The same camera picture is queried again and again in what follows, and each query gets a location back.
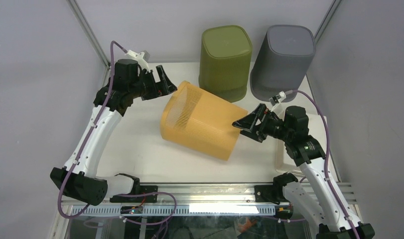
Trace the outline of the yellow mesh waste bin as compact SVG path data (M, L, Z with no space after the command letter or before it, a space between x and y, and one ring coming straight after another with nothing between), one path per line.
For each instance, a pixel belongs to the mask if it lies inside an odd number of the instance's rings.
M167 102L160 119L165 140L227 161L240 130L233 122L248 111L183 81Z

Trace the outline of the white perforated plastic basket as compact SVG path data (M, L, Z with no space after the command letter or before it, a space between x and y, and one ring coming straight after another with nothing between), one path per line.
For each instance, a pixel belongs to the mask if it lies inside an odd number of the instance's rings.
M311 135L320 143L324 153L326 153L327 139L322 117L320 115L314 115L309 113L307 113L307 116L309 117L308 122L309 135ZM277 145L276 158L275 158L276 171L279 173L289 172L296 176L301 177L303 174L299 169L299 167L295 165L293 159L291 159L290 156L287 154L284 142L278 141L276 145Z

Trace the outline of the green mesh waste bin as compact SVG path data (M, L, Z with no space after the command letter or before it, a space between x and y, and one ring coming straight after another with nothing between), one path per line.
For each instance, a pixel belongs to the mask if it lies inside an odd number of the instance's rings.
M199 87L231 103L243 99L253 46L238 25L209 28L202 33Z

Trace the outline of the grey mesh waste bin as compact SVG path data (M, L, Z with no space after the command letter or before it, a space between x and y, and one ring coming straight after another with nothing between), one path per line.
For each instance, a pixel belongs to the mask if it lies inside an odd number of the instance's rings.
M250 73L253 96L266 102L281 91L297 90L315 53L314 36L307 27L270 26Z

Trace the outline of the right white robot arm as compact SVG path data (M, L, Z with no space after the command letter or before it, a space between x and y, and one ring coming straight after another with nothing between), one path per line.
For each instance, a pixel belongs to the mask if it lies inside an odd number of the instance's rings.
M257 142L268 136L284 143L288 156L308 180L316 199L309 196L292 173L274 177L270 191L261 193L268 202L289 202L308 221L317 239L371 239L375 230L351 210L331 172L326 166L326 154L309 134L309 117L305 108L290 106L284 118L265 104L232 123L240 133Z

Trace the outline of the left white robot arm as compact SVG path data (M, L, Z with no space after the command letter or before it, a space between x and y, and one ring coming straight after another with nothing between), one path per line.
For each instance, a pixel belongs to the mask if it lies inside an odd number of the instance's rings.
M63 167L54 167L50 179L62 196L97 206L105 198L120 195L128 202L140 197L139 179L118 173L97 177L102 153L115 127L136 98L143 101L167 96L177 90L162 65L157 65L159 81L152 70L136 60L120 59L114 65L114 75L97 91L92 114L76 149Z

